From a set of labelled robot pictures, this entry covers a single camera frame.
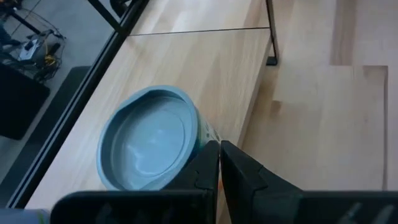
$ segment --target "black frame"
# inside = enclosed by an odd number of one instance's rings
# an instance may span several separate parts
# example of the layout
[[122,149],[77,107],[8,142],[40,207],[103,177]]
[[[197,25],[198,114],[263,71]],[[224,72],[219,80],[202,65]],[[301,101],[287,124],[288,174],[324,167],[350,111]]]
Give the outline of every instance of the black frame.
[[[72,129],[80,113],[83,111],[83,108],[87,104],[123,42],[136,25],[149,1],[150,0],[132,0],[132,3],[127,6],[124,3],[125,0],[110,0],[112,8],[121,18],[121,22],[118,22],[99,2],[99,0],[88,0],[88,2],[113,27],[114,32],[111,34],[111,37],[99,53],[94,64],[91,66],[86,77],[83,79],[76,93],[72,97],[72,100],[69,102],[66,110],[62,113],[49,137],[44,142],[44,145],[38,151],[33,163],[24,174],[22,180],[19,183],[14,181],[11,185],[6,186],[8,191],[12,191],[12,196],[6,202],[7,208],[24,208],[26,206],[47,169],[50,167],[53,159],[57,155],[63,142],[67,138],[68,133]],[[272,0],[265,1],[267,4],[267,13],[270,24],[269,28],[271,31],[271,41],[274,51],[274,56],[268,57],[267,65],[276,66],[279,61],[279,48],[276,37],[274,8]],[[21,153],[27,150],[29,150],[29,148],[23,148]]]

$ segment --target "gray lid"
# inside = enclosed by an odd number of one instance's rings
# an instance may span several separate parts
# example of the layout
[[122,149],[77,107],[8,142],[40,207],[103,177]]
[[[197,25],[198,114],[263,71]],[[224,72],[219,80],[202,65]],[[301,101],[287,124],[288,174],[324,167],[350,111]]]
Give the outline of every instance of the gray lid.
[[97,169],[108,189],[158,190],[190,157],[197,136],[191,99],[173,86],[138,91],[107,122]]

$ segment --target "wooden table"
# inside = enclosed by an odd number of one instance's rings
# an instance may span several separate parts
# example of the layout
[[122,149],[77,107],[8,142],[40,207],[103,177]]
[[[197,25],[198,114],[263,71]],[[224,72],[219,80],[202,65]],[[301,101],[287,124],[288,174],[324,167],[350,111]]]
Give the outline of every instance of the wooden table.
[[100,132],[118,105],[149,85],[185,90],[201,114],[241,145],[271,46],[268,29],[139,35],[126,39],[26,208],[104,190],[96,170]]

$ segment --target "round lid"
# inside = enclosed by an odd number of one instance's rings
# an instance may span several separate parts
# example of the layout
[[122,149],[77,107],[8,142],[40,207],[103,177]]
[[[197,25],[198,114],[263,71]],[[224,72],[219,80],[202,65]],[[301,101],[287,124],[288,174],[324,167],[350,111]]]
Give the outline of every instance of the round lid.
[[100,161],[109,156],[112,171],[106,173],[117,184],[100,173],[107,187],[161,189],[187,162],[197,135],[196,110],[186,94],[170,87],[152,86],[145,94],[133,95],[109,122],[103,142],[110,141],[111,148],[101,147]]

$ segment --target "gray floor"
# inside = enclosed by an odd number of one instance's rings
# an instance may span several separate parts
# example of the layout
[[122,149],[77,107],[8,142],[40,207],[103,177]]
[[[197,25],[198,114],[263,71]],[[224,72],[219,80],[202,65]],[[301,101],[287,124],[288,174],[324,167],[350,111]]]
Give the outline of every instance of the gray floor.
[[[116,18],[111,10],[109,0],[100,0]],[[23,0],[22,7],[27,11],[17,11],[28,22],[39,30],[48,30],[40,21],[35,19],[29,11],[37,13],[51,22],[59,31],[67,37],[65,49],[62,54],[62,66],[46,85],[51,89],[50,96],[39,111],[29,130],[20,141],[0,136],[0,182],[3,180],[13,162],[19,155],[30,134],[40,121],[52,98],[64,81],[72,67],[91,65],[103,45],[112,33],[112,28],[95,11],[86,0]],[[26,41],[26,36],[32,31],[10,17],[4,24],[4,28],[17,40]],[[49,44],[56,41],[49,39]]]

